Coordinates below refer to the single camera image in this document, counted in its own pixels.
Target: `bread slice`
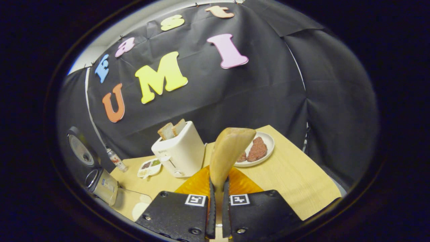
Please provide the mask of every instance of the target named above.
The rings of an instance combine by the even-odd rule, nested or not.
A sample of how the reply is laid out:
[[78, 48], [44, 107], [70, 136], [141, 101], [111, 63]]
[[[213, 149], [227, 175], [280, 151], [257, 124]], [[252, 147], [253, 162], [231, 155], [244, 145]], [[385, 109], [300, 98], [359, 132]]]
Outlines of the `bread slice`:
[[187, 123], [184, 119], [181, 119], [175, 126], [172, 127], [173, 134], [178, 136], [179, 133], [184, 129]]
[[161, 138], [163, 140], [168, 140], [171, 138], [174, 138], [175, 135], [172, 131], [173, 128], [173, 124], [172, 123], [168, 123], [166, 125], [164, 125], [164, 127], [160, 128], [157, 133], [161, 136]]

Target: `foam letter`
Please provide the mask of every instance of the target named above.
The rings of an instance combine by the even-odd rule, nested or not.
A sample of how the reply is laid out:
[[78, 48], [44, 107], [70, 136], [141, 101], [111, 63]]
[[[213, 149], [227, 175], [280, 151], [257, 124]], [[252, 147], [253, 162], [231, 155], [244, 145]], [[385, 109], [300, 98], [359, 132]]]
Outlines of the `foam letter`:
[[174, 51], [163, 56], [158, 65], [158, 71], [154, 71], [148, 65], [136, 71], [135, 76], [139, 78], [142, 89], [143, 104], [152, 101], [155, 97], [155, 94], [149, 90], [149, 86], [158, 95], [163, 93], [164, 78], [166, 78], [167, 91], [178, 89], [188, 83], [188, 79], [182, 76], [176, 61], [178, 55], [179, 53]]
[[221, 55], [221, 67], [229, 69], [238, 65], [244, 65], [248, 62], [246, 56], [242, 56], [234, 46], [231, 34], [220, 34], [210, 37], [207, 41], [213, 43]]
[[161, 30], [168, 31], [170, 29], [179, 27], [185, 23], [184, 19], [181, 19], [181, 15], [175, 15], [161, 21]]
[[122, 86], [123, 85], [120, 83], [120, 84], [116, 85], [114, 87], [114, 90], [112, 91], [115, 94], [115, 97], [117, 98], [117, 103], [118, 103], [118, 111], [117, 112], [114, 112], [114, 110], [112, 108], [111, 93], [106, 94], [102, 100], [108, 119], [114, 123], [121, 120], [124, 117], [124, 113], [126, 111], [126, 108], [124, 106], [123, 94], [121, 93], [121, 87]]
[[133, 47], [134, 47], [134, 37], [131, 37], [120, 44], [117, 52], [115, 53], [115, 57], [120, 57], [125, 52], [129, 52], [131, 49], [133, 49]]
[[213, 15], [222, 19], [232, 18], [234, 16], [234, 13], [232, 12], [227, 13], [224, 10], [228, 10], [228, 8], [220, 7], [220, 6], [212, 6], [210, 8], [205, 9], [206, 12], [211, 11]]
[[109, 57], [108, 54], [106, 54], [98, 64], [97, 68], [95, 69], [95, 72], [100, 77], [100, 83], [104, 82], [104, 79], [108, 75], [109, 72], [109, 62], [106, 60]]

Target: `bottle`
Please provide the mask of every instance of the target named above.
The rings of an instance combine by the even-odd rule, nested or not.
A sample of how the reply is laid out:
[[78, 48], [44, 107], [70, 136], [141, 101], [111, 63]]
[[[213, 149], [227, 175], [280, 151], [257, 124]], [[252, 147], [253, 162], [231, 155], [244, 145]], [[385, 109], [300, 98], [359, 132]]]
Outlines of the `bottle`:
[[107, 155], [111, 159], [111, 161], [122, 171], [126, 172], [128, 170], [128, 167], [124, 165], [123, 161], [118, 157], [118, 155], [111, 150], [110, 148], [106, 147]]

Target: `toaster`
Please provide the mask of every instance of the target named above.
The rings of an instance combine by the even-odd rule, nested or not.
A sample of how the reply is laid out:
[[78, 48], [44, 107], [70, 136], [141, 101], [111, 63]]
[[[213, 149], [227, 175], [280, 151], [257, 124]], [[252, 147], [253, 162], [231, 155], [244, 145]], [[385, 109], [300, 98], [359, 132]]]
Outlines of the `toaster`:
[[193, 122], [187, 121], [178, 136], [151, 147], [154, 155], [174, 177], [191, 177], [202, 168], [205, 145]]

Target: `table surface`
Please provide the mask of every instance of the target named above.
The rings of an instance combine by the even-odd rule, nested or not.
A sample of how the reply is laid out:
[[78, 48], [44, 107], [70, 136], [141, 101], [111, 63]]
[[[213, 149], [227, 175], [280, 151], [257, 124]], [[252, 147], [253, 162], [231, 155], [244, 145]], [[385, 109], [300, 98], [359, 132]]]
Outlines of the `table surface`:
[[[252, 167], [237, 167], [263, 190], [277, 190], [302, 220], [309, 218], [341, 196], [331, 178], [299, 148], [270, 125], [256, 129], [271, 135], [275, 141], [272, 155]], [[202, 167], [209, 165], [214, 143], [208, 143]], [[147, 179], [137, 177], [140, 165], [155, 156], [123, 160], [126, 172], [115, 168], [111, 175], [120, 185], [154, 199], [160, 191], [175, 191], [187, 178], [175, 178], [161, 167], [160, 173]], [[138, 199], [123, 196], [121, 206], [113, 208], [134, 221], [131, 211]]]

